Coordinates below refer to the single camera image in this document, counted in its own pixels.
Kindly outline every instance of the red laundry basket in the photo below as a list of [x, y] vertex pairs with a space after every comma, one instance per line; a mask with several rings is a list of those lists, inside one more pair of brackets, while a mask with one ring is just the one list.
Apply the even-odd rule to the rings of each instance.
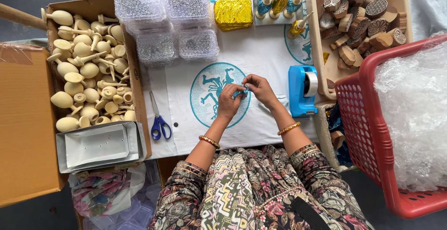
[[390, 58], [409, 56], [427, 43], [446, 40], [447, 35], [440, 35], [374, 53], [363, 61], [359, 72], [335, 83], [352, 162], [382, 187], [388, 209], [406, 219], [447, 208], [447, 189], [412, 193], [397, 188], [393, 143], [373, 87], [375, 70]]

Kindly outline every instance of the grey floor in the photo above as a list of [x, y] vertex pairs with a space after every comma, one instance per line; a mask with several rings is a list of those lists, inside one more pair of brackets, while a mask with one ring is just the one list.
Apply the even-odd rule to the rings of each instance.
[[[68, 0], [0, 0], [0, 3], [39, 16], [41, 7], [61, 1]], [[42, 37], [46, 37], [43, 31], [0, 20], [1, 41]], [[447, 210], [414, 220], [404, 220], [387, 210], [382, 189], [366, 175], [360, 171], [349, 171], [343, 173], [343, 179], [350, 184], [363, 213], [377, 230], [446, 229]], [[69, 187], [65, 187], [59, 193], [48, 194], [0, 209], [0, 229], [78, 229]]]

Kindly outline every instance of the woman's left hand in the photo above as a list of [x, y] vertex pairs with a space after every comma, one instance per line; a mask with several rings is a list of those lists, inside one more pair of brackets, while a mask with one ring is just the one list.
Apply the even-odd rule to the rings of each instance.
[[233, 119], [237, 113], [240, 101], [247, 95], [239, 94], [236, 99], [233, 100], [233, 94], [236, 91], [244, 91], [245, 87], [236, 84], [227, 84], [223, 87], [222, 92], [219, 95], [219, 107], [217, 109], [217, 117], [224, 118], [228, 123]]

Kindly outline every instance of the blue foil wrap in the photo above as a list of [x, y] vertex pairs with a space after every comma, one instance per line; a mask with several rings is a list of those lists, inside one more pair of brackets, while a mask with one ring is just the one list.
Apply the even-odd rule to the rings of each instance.
[[301, 1], [299, 1], [298, 5], [293, 4], [293, 0], [288, 0], [287, 1], [287, 12], [288, 13], [295, 13], [302, 5], [303, 3]]
[[[330, 110], [328, 125], [330, 133], [334, 131], [340, 131], [341, 133], [343, 133], [343, 135], [345, 134], [345, 129], [343, 128], [343, 122], [340, 115], [340, 108], [338, 107], [338, 103], [336, 103], [335, 106], [332, 107], [332, 109]], [[349, 149], [346, 140], [343, 141], [340, 148], [335, 150], [335, 154], [337, 155], [338, 162], [340, 162], [341, 165], [344, 165], [346, 167], [351, 167], [353, 165], [351, 157], [349, 156]]]
[[270, 9], [272, 8], [272, 4], [270, 3], [269, 5], [265, 5], [262, 0], [259, 0], [259, 4], [257, 6], [257, 12], [260, 15], [264, 15], [265, 13], [267, 13]]
[[234, 92], [233, 93], [233, 100], [236, 99], [236, 96], [239, 95], [239, 94], [248, 95], [249, 94], [249, 89], [247, 87], [245, 87], [244, 91], [236, 91], [236, 92]]

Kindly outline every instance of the black strap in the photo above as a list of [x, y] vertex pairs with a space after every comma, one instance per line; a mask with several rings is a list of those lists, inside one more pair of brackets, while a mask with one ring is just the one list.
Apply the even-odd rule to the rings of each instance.
[[290, 206], [310, 225], [312, 230], [331, 230], [321, 216], [302, 198], [295, 198]]

